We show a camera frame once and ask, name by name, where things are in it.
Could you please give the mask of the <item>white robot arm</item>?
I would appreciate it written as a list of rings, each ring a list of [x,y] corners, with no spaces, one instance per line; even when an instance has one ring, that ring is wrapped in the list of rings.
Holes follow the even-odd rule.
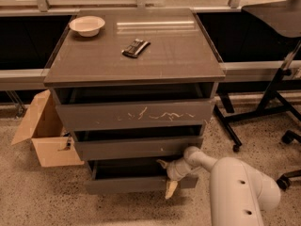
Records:
[[[275,209],[281,199],[273,178],[240,159],[216,159],[198,147],[188,147],[180,159],[158,163],[166,170],[166,197],[172,197],[180,180],[192,172],[210,173],[212,226],[264,226],[261,213]]]

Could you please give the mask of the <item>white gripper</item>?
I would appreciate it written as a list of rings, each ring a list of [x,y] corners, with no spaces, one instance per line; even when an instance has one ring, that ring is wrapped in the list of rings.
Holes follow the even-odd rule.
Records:
[[[188,174],[191,174],[195,170],[199,169],[199,166],[192,165],[186,161],[183,157],[171,162],[166,162],[162,159],[158,159],[157,162],[161,165],[163,169],[166,170],[166,174],[170,180],[166,181],[166,195],[165,198],[170,199],[177,186],[178,182],[186,177]]]

